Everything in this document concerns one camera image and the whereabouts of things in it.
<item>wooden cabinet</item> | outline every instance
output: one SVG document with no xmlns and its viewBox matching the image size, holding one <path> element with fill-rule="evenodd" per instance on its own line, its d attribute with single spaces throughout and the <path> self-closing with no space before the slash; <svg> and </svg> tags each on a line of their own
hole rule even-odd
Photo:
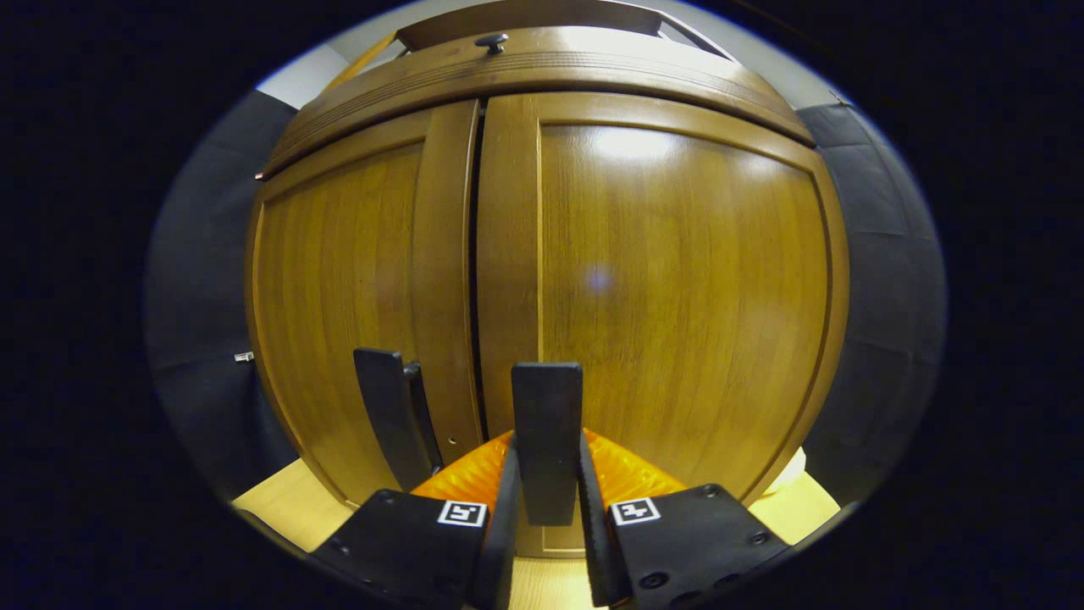
<svg viewBox="0 0 1084 610">
<path fill-rule="evenodd" d="M 446 463 L 513 428 L 514 364 L 575 361 L 584 426 L 752 504 L 846 326 L 843 223 L 808 132 L 763 79 L 673 42 L 541 27 L 505 47 L 436 44 L 292 122 L 246 277 L 269 397 L 360 504 L 396 483 L 353 349 L 421 361 Z M 576 523 L 522 528 L 517 551 L 582 554 Z"/>
<path fill-rule="evenodd" d="M 245 277 L 256 362 L 305 464 L 340 501 L 398 489 L 354 349 L 424 363 L 446 463 L 481 442 L 467 264 L 477 117 L 470 100 L 382 122 L 289 166 L 258 195 Z"/>
<path fill-rule="evenodd" d="M 515 363 L 579 362 L 585 427 L 751 504 L 835 368 L 847 269 L 824 200 L 816 153 L 731 116 L 608 93 L 491 99 L 478 196 L 490 436 L 513 428 Z M 537 537 L 559 553 L 582 545 L 578 529 Z"/>
</svg>

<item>cabinet door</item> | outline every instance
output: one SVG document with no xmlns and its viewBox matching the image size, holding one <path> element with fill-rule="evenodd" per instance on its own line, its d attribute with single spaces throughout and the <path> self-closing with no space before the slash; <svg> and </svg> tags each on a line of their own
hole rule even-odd
<svg viewBox="0 0 1084 610">
<path fill-rule="evenodd" d="M 812 150 L 741 119 L 622 94 L 493 98 L 478 199 L 490 436 L 517 362 L 579 362 L 583 425 L 747 506 L 831 385 L 848 255 Z M 524 555 L 582 545 L 532 528 Z"/>
<path fill-rule="evenodd" d="M 259 192 L 245 277 L 256 364 L 306 465 L 339 501 L 398 489 L 358 388 L 358 348 L 422 364 L 446 464 L 481 441 L 467 247 L 477 117 L 472 100 L 388 120 Z"/>
</svg>

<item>metal handle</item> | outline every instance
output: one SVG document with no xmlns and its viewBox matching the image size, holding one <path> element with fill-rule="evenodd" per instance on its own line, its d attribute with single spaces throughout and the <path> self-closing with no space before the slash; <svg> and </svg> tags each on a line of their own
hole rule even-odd
<svg viewBox="0 0 1084 610">
<path fill-rule="evenodd" d="M 491 34 L 475 40 L 475 47 L 489 47 L 489 52 L 487 54 L 495 55 L 501 51 L 504 51 L 504 47 L 501 47 L 501 42 L 504 42 L 507 39 L 507 34 Z"/>
</svg>

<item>orange gripper base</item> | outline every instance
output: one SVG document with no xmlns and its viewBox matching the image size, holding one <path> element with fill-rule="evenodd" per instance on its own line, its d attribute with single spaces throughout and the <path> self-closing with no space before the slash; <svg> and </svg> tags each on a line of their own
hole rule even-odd
<svg viewBox="0 0 1084 610">
<path fill-rule="evenodd" d="M 685 489 L 680 481 L 617 443 L 586 428 L 583 433 L 588 438 L 598 490 L 606 507 L 618 502 L 659 496 Z M 489 505 L 492 514 L 511 438 L 509 431 L 489 441 L 455 460 L 411 493 L 442 501 L 483 503 Z"/>
</svg>

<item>black background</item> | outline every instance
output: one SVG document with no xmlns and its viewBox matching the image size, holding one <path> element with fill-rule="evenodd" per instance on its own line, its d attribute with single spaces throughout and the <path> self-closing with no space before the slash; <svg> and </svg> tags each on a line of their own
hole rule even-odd
<svg viewBox="0 0 1084 610">
<path fill-rule="evenodd" d="M 1068 606 L 1079 468 L 1079 3 L 712 7 L 839 83 L 924 186 L 947 265 L 945 371 L 900 468 L 830 538 L 732 602 Z M 147 239 L 203 133 L 357 2 L 11 11 L 7 423 L 22 607 L 326 607 L 357 594 L 233 518 L 157 405 Z M 725 41 L 719 41 L 725 47 Z"/>
</svg>

